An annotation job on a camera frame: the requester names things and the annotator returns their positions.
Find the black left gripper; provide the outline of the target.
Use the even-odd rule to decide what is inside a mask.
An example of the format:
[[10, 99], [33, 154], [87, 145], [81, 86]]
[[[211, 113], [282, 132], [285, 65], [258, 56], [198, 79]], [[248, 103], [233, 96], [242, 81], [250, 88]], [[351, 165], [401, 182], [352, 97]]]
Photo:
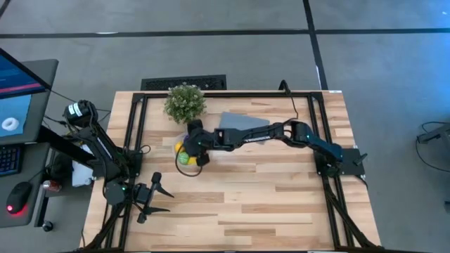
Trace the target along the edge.
[[168, 197], [174, 197], [171, 193], [168, 193], [161, 185], [160, 180], [162, 174], [160, 172], [155, 172], [152, 175], [151, 186], [148, 187], [144, 183], [138, 183], [136, 185], [136, 190], [134, 191], [133, 204], [140, 211], [137, 222], [145, 223], [147, 216], [156, 212], [169, 212], [168, 209], [151, 207], [151, 201], [153, 200], [155, 192], [159, 192]]

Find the clear plastic tupperware container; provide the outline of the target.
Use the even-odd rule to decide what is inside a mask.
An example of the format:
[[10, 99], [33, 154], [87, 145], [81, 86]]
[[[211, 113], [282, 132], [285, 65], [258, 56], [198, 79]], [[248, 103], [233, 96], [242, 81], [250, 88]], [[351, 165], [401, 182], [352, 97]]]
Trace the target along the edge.
[[177, 165], [177, 167], [179, 168], [179, 169], [181, 169], [183, 172], [187, 172], [187, 173], [191, 173], [191, 174], [193, 174], [194, 172], [199, 172], [200, 171], [200, 167], [198, 166], [198, 165], [184, 165], [184, 164], [181, 164], [179, 161], [178, 161], [178, 155], [179, 155], [179, 153], [180, 152], [175, 152], [174, 151], [174, 146], [175, 146], [175, 144], [177, 143], [177, 142], [179, 142], [179, 141], [183, 141], [183, 139], [184, 139], [184, 136], [186, 135], [187, 133], [186, 132], [183, 132], [182, 134], [179, 134], [174, 140], [173, 140], [173, 144], [172, 144], [172, 152], [173, 152], [173, 156], [174, 156], [174, 158], [176, 159], [176, 165]]

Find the green potted plant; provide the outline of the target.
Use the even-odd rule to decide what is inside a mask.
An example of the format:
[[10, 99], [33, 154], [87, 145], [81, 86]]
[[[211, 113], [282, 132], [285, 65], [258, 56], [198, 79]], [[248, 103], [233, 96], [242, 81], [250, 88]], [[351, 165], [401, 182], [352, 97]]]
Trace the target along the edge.
[[165, 114], [177, 124], [187, 124], [206, 112], [205, 97], [195, 85], [180, 85], [169, 89]]

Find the grey folded cloth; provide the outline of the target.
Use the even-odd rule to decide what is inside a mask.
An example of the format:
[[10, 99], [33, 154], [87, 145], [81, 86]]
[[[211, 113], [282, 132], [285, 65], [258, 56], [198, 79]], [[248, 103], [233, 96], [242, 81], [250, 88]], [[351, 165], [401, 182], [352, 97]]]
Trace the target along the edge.
[[257, 127], [264, 127], [269, 125], [269, 123], [270, 121], [267, 119], [239, 115], [231, 112], [223, 112], [221, 114], [219, 129], [247, 130]]

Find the black floor vent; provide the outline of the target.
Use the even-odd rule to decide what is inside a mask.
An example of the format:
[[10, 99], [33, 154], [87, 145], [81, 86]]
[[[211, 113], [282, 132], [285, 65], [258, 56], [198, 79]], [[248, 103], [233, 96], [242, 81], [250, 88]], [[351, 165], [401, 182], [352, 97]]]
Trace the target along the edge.
[[201, 90], [227, 90], [226, 75], [162, 77], [141, 80], [142, 91], [168, 91], [180, 85], [195, 85]]

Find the white box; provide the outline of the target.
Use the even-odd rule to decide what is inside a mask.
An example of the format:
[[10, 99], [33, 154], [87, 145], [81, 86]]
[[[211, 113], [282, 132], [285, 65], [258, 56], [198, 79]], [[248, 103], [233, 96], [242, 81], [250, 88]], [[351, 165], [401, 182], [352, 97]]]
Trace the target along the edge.
[[72, 161], [72, 186], [82, 187], [90, 185], [93, 181], [93, 169], [79, 162]]

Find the red can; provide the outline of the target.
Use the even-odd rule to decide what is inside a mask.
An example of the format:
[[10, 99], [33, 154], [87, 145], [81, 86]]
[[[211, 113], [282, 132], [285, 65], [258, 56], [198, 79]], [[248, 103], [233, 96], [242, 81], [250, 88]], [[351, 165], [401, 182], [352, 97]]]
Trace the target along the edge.
[[47, 190], [47, 191], [59, 192], [62, 188], [62, 185], [59, 182], [54, 181], [54, 180], [45, 180], [42, 183], [42, 187], [44, 190]]

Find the grey desk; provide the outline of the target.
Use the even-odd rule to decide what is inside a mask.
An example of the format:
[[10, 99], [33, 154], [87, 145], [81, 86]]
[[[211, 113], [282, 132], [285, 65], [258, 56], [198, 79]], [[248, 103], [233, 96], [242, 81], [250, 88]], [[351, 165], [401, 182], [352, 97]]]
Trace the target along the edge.
[[[26, 145], [23, 148], [21, 172], [0, 177], [0, 228], [26, 226], [32, 220], [49, 149], [48, 143]], [[9, 214], [6, 201], [10, 192], [15, 185], [29, 179], [32, 189], [25, 206], [17, 214]]]

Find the black mouse with red light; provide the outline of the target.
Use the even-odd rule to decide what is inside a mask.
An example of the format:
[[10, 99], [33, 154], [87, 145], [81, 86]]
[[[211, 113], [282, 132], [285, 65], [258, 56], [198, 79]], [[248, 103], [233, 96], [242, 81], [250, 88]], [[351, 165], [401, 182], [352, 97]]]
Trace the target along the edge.
[[31, 190], [32, 184], [29, 181], [23, 181], [15, 185], [6, 200], [7, 212], [9, 214], [21, 212], [27, 203]]

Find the black keyboard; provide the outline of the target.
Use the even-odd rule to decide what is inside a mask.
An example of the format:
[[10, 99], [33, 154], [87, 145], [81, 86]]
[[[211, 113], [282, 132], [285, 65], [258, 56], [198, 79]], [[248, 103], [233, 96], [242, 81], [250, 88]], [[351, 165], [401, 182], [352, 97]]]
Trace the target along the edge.
[[0, 177], [20, 173], [22, 154], [21, 145], [0, 145]]

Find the computer monitor with blue screen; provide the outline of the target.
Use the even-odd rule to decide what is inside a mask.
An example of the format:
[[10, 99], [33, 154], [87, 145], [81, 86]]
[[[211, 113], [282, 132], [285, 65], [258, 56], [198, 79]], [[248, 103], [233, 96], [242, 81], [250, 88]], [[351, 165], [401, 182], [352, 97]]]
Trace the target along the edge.
[[37, 141], [56, 59], [20, 62], [0, 48], [0, 145]]

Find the grey floor device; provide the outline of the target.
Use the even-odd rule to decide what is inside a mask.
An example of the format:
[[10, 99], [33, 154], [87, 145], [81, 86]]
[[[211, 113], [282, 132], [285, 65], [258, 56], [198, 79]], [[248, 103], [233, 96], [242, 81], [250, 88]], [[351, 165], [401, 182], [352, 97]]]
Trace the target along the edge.
[[417, 137], [419, 143], [428, 143], [432, 139], [441, 139], [444, 144], [450, 145], [450, 123], [443, 123], [443, 125], [436, 129], [421, 134]]

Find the black aluminium table frame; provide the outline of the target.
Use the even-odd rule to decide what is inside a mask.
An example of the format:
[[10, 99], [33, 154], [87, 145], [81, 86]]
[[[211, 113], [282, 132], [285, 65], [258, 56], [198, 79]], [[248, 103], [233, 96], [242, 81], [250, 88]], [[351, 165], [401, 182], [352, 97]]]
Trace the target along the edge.
[[[143, 151], [135, 182], [162, 174], [174, 197], [158, 193], [151, 203], [169, 212], [138, 223], [132, 204], [108, 209], [96, 182], [84, 225], [88, 243], [74, 253], [383, 251], [365, 185], [356, 176], [318, 173], [319, 155], [310, 149], [252, 143], [232, 153], [212, 151], [198, 176], [180, 174], [172, 144], [186, 128], [164, 114], [166, 96], [117, 93], [108, 135], [121, 148]], [[211, 91], [205, 99], [208, 131], [223, 112], [270, 122], [296, 117], [329, 143], [356, 148], [341, 93]]]

